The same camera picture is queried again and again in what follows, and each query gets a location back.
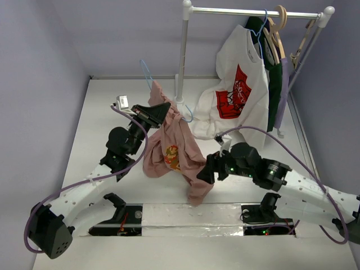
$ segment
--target metal clothing rack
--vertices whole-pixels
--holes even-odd
[[[204,14],[225,14],[225,15],[241,15],[241,16],[265,16],[266,12],[264,10],[233,10],[227,8],[206,8],[206,7],[194,7],[191,4],[190,0],[184,0],[183,5],[183,21],[182,21],[182,38],[181,38],[181,54],[180,54],[180,65],[179,73],[175,76],[175,87],[176,97],[175,102],[179,105],[184,104],[184,99],[182,96],[183,82],[184,82],[184,70],[185,70],[185,53],[186,53],[186,42],[187,42],[187,29],[190,14],[192,13],[204,13]],[[321,30],[326,26],[332,14],[334,14],[335,9],[333,7],[326,7],[323,12],[320,13],[303,13],[303,12],[287,12],[287,18],[297,18],[297,19],[307,19],[307,20],[317,20],[318,26],[314,32],[308,46],[306,47],[301,62],[296,70],[294,76],[291,77],[289,89],[293,86],[296,77],[298,76],[301,68],[304,65],[305,60],[307,59],[317,37],[319,36]],[[268,17],[279,17],[280,14],[277,11],[267,11]]]

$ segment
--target lavender wall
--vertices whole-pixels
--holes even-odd
[[[178,71],[182,0],[53,0],[92,75],[141,75],[145,59],[156,75]],[[197,7],[318,12],[332,0],[193,0]],[[188,30],[186,74],[214,75],[215,55],[237,24],[246,17],[193,14]],[[288,20],[281,38],[289,55],[303,37],[304,20]]]
[[[333,5],[293,93],[322,182],[360,194],[360,1]],[[359,267],[360,246],[351,247]]]
[[[88,76],[51,2],[0,1],[0,27],[0,269],[26,270],[26,218],[61,186]]]

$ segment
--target clear plastic tape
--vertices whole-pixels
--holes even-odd
[[[144,204],[142,227],[187,227],[192,231],[224,231],[234,233],[242,227],[240,204]]]
[[[153,237],[215,237],[215,236],[243,236],[241,226],[231,227],[143,227],[142,236]]]

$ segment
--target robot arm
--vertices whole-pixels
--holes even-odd
[[[221,137],[216,137],[215,140],[223,144]],[[344,229],[333,203],[316,182],[283,163],[263,159],[247,143],[237,143],[230,151],[222,150],[208,155],[206,166],[197,177],[213,184],[214,172],[218,173],[220,181],[229,174],[250,177],[255,185],[276,192],[267,193],[258,208],[247,211],[244,222],[246,218],[259,223],[274,222],[277,218],[301,219],[339,230],[344,236]],[[360,244],[360,197],[325,188],[344,217],[349,241]]]
[[[51,259],[55,259],[69,248],[73,236],[79,235],[81,230],[89,230],[108,219],[121,221],[126,203],[108,190],[129,172],[126,169],[135,161],[128,155],[136,154],[150,128],[161,126],[169,108],[169,102],[153,107],[133,106],[130,113],[143,128],[133,121],[127,130],[123,127],[114,128],[109,133],[106,155],[86,177],[88,181],[74,184],[73,188],[47,205],[34,206],[28,221],[28,231],[25,229],[26,236]],[[114,207],[103,207],[109,203]],[[103,208],[103,211],[92,215],[93,208]]]

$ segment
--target cartoon graphic print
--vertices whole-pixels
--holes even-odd
[[[238,64],[232,92],[216,91],[217,108],[221,119],[234,119],[241,114],[251,93],[251,88],[246,84],[247,78]]]
[[[176,145],[171,145],[166,148],[164,160],[170,165],[171,169],[180,172],[179,151]]]

